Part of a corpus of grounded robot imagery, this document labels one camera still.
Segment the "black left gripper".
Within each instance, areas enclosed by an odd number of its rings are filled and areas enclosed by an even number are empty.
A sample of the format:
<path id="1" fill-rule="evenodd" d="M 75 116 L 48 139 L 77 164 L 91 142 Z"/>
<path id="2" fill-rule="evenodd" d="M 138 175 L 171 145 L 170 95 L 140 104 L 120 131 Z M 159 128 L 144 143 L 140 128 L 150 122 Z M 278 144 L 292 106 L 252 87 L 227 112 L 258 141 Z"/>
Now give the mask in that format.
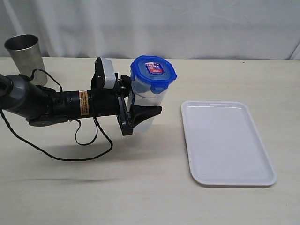
<path id="1" fill-rule="evenodd" d="M 115 72 L 116 82 L 113 89 L 105 89 L 105 77 L 102 69 L 101 58 L 96 58 L 95 73 L 91 80 L 90 106 L 92 114 L 96 117 L 115 115 L 123 136 L 132 135 L 133 128 L 140 123 L 159 115 L 162 107 L 131 105 L 130 113 L 127 109 L 125 98 L 129 96 L 131 78 Z"/>

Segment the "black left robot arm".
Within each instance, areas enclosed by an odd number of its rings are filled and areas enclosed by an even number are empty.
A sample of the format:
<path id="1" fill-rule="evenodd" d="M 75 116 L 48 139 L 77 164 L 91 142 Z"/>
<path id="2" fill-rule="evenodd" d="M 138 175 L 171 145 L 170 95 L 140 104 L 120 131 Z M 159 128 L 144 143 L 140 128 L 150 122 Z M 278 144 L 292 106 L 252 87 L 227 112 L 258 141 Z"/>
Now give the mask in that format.
<path id="1" fill-rule="evenodd" d="M 0 77 L 0 108 L 24 117 L 29 125 L 45 127 L 82 118 L 117 117 L 123 135 L 131 135 L 134 127 L 161 113 L 161 106 L 125 103 L 132 97 L 131 79 L 119 76 L 110 60 L 98 57 L 91 89 L 56 91 L 31 83 L 34 76 Z"/>

